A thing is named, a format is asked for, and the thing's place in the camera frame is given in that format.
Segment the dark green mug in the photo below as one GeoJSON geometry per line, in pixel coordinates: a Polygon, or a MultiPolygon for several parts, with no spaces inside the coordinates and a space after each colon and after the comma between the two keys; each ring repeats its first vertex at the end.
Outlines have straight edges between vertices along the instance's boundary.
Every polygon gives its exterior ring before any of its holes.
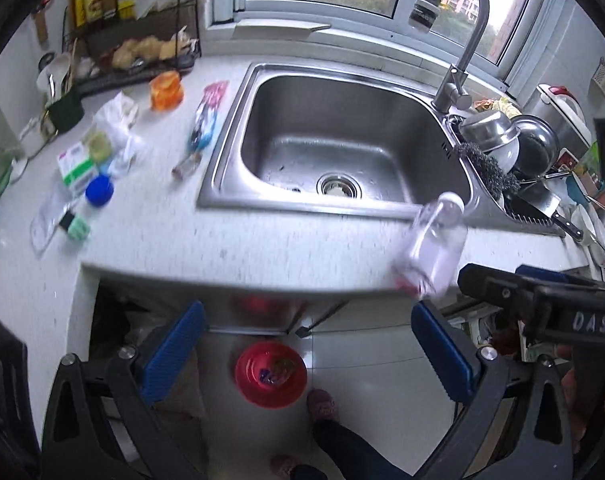
{"type": "Polygon", "coordinates": [[[84,116],[84,109],[75,87],[72,87],[60,99],[46,107],[48,118],[58,133],[63,134],[75,128],[84,116]]]}

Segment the rice cooker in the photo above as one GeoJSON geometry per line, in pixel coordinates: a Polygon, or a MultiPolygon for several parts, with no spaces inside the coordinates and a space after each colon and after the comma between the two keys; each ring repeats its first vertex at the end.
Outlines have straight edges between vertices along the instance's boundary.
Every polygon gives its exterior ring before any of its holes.
{"type": "Polygon", "coordinates": [[[556,133],[560,147],[580,159],[593,144],[577,100],[565,87],[538,84],[532,114],[543,119],[556,133]]]}

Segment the black scrub sponge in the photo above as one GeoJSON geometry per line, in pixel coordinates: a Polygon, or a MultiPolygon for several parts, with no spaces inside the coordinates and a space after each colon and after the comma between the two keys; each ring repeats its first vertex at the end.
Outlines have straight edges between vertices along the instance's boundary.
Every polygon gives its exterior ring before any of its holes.
{"type": "Polygon", "coordinates": [[[498,200],[504,194],[516,195],[519,192],[520,183],[518,179],[513,174],[508,174],[502,170],[499,163],[481,151],[478,145],[462,143],[456,145],[454,151],[459,156],[466,157],[469,160],[488,193],[495,200],[498,200]]]}

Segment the clear plastic packet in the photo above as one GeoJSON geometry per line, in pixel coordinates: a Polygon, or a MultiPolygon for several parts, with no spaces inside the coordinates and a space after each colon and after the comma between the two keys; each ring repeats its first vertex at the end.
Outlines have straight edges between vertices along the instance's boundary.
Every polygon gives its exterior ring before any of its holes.
{"type": "Polygon", "coordinates": [[[63,183],[56,183],[48,192],[30,223],[31,246],[37,257],[41,257],[48,248],[63,216],[76,201],[69,188],[63,183]]]}

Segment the slipper foot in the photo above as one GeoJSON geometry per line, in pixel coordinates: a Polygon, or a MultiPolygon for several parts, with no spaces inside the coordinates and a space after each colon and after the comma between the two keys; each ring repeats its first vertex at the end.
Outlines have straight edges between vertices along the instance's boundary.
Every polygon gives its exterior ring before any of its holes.
{"type": "Polygon", "coordinates": [[[319,420],[339,422],[337,403],[326,390],[312,389],[307,396],[307,408],[311,422],[319,420]]]}

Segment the stainless steel sink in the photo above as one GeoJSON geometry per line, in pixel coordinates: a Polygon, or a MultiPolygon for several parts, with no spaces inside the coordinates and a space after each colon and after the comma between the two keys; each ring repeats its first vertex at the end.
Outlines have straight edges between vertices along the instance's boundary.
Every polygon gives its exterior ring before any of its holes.
{"type": "Polygon", "coordinates": [[[430,101],[414,84],[364,72],[254,63],[225,118],[197,204],[406,221],[453,192],[467,226],[558,234],[543,217],[499,205],[430,101]]]}

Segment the red trash basin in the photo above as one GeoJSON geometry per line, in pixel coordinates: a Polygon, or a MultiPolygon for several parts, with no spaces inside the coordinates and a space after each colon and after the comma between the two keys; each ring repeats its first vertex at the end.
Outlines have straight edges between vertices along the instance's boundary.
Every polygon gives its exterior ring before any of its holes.
{"type": "Polygon", "coordinates": [[[235,385],[251,404],[268,410],[288,408],[308,384],[308,370],[293,348],[263,341],[247,348],[234,368],[235,385]]]}

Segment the small green black bottle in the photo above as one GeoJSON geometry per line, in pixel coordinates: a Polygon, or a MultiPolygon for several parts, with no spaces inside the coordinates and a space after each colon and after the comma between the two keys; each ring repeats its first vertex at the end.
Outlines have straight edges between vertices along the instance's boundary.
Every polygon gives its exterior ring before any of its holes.
{"type": "Polygon", "coordinates": [[[89,223],[77,216],[71,210],[68,210],[63,214],[60,222],[58,222],[58,226],[66,232],[69,238],[78,240],[78,242],[86,240],[91,233],[89,223]]]}

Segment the steel faucet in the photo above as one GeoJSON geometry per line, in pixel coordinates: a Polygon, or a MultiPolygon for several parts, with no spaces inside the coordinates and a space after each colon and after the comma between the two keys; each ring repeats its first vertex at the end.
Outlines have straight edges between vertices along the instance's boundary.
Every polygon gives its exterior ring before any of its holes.
{"type": "Polygon", "coordinates": [[[422,32],[430,32],[436,25],[437,18],[444,13],[443,24],[436,27],[436,32],[462,47],[459,58],[447,69],[431,102],[432,107],[444,115],[450,113],[451,107],[458,110],[468,110],[471,107],[471,96],[464,88],[468,77],[467,68],[485,35],[490,14],[490,0],[475,2],[471,18],[445,6],[444,0],[416,0],[409,14],[409,24],[422,32]]]}

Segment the green white medicine box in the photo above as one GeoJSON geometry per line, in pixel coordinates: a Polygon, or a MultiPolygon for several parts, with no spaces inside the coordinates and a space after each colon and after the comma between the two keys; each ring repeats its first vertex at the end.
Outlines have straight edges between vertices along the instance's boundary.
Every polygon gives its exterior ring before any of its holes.
{"type": "Polygon", "coordinates": [[[78,197],[100,173],[82,142],[71,145],[56,158],[60,176],[69,193],[78,197]]]}

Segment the blue pink snack wrapper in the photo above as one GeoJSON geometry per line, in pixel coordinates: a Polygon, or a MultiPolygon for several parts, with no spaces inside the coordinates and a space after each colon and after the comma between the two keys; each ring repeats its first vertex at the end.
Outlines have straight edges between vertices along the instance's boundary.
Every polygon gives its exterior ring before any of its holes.
{"type": "Polygon", "coordinates": [[[214,136],[219,107],[223,100],[229,81],[221,80],[208,84],[204,90],[194,117],[193,128],[188,137],[188,153],[203,151],[214,136]]]}

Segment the blue bottle cap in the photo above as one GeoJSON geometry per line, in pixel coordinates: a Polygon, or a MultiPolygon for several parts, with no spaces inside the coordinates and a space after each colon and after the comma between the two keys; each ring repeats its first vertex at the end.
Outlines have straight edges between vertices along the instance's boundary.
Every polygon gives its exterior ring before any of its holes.
{"type": "Polygon", "coordinates": [[[114,184],[106,174],[99,174],[86,187],[84,196],[93,207],[103,207],[114,195],[114,184]]]}

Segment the ginger root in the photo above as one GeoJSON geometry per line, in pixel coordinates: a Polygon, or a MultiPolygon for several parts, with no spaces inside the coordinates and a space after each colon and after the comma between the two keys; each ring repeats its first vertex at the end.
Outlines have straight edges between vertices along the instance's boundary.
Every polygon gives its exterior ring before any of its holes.
{"type": "Polygon", "coordinates": [[[130,70],[136,61],[144,64],[165,62],[191,53],[193,46],[194,40],[190,36],[174,36],[170,40],[160,40],[156,36],[128,39],[112,53],[112,68],[130,70]]]}

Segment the small glass vial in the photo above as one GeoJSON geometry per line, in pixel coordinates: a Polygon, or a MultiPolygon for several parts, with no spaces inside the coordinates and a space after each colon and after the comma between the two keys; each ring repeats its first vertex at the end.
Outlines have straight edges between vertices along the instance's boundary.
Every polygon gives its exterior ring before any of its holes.
{"type": "Polygon", "coordinates": [[[198,169],[200,162],[202,161],[202,153],[194,152],[189,154],[188,157],[179,162],[171,170],[172,177],[176,181],[184,181],[198,169]]]}

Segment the clear plastic bottle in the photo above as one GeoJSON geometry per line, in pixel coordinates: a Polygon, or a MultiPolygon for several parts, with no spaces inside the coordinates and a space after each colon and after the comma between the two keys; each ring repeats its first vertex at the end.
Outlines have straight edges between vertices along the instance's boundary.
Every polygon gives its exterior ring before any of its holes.
{"type": "Polygon", "coordinates": [[[462,198],[453,192],[421,207],[392,263],[401,290],[419,299],[447,291],[467,239],[464,212],[462,198]]]}

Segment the orange plastic jar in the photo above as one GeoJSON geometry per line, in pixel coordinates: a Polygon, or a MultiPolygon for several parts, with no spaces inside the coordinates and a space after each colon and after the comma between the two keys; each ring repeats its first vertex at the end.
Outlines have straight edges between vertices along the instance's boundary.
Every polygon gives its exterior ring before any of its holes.
{"type": "Polygon", "coordinates": [[[150,107],[156,112],[175,110],[184,99],[180,73],[169,70],[150,81],[150,107]]]}

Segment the steel bowl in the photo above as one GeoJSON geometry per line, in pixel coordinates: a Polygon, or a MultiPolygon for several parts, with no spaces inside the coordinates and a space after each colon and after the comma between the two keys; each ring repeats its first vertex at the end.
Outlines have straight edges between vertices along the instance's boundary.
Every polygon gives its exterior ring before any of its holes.
{"type": "Polygon", "coordinates": [[[502,148],[519,136],[511,119],[500,110],[484,110],[464,118],[459,124],[459,134],[485,153],[502,148]]]}

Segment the kitchen knife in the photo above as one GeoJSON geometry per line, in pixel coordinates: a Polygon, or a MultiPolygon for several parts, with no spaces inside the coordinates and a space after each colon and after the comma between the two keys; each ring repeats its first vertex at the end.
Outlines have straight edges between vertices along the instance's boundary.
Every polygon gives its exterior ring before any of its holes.
{"type": "Polygon", "coordinates": [[[575,242],[584,240],[584,233],[559,212],[561,199],[542,182],[531,184],[518,193],[518,197],[540,211],[546,218],[568,234],[575,242]]]}

